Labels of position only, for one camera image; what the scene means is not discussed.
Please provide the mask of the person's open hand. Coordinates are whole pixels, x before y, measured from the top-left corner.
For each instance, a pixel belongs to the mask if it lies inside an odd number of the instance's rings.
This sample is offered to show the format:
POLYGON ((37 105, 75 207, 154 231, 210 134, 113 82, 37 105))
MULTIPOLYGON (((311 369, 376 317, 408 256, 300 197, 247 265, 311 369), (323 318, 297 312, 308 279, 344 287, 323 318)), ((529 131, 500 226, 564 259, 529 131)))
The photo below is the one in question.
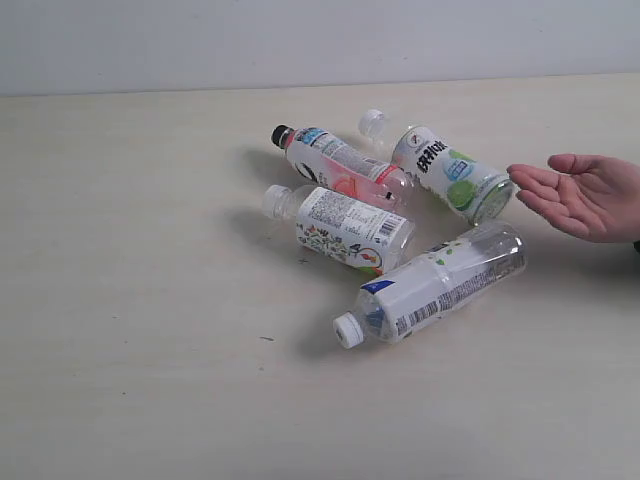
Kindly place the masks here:
POLYGON ((639 166, 600 155, 557 154, 546 169, 507 168, 517 198, 557 230, 593 243, 639 242, 639 166))

